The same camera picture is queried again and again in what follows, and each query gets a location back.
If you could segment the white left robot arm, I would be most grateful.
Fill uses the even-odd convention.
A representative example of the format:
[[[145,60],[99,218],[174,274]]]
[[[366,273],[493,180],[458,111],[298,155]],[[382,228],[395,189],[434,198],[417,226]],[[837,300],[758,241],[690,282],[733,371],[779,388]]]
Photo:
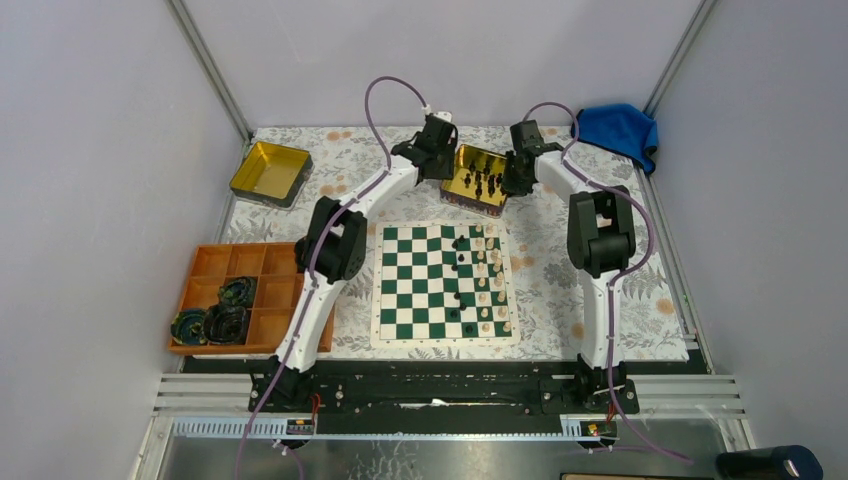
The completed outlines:
[[[451,113],[429,113],[421,131],[388,151],[382,170],[338,199],[324,196],[316,202],[306,235],[295,248],[298,265],[304,269],[302,291],[275,350],[277,370],[256,389],[254,413],[271,396],[288,411],[307,404],[311,388],[307,371],[316,362],[329,314],[365,261],[368,216],[425,180],[445,179],[452,172],[458,137]]]

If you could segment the gold tin with chess pieces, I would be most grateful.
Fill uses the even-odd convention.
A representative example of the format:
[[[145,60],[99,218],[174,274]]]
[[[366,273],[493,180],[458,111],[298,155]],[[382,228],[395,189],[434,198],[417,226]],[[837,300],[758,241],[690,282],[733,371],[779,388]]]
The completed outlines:
[[[463,144],[455,155],[453,176],[441,183],[441,200],[500,218],[509,197],[502,185],[505,169],[505,155]]]

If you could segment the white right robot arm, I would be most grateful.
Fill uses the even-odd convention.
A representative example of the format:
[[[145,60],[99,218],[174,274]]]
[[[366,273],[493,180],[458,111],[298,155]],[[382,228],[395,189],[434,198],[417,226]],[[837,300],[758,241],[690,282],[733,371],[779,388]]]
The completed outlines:
[[[568,203],[566,250],[583,289],[585,334],[566,391],[583,410],[614,415],[617,394],[627,381],[616,332],[620,290],[614,279],[635,255],[631,196],[627,188],[603,186],[570,164],[568,148],[545,141],[536,121],[518,122],[509,132],[512,149],[502,174],[508,195],[527,195],[542,184]]]

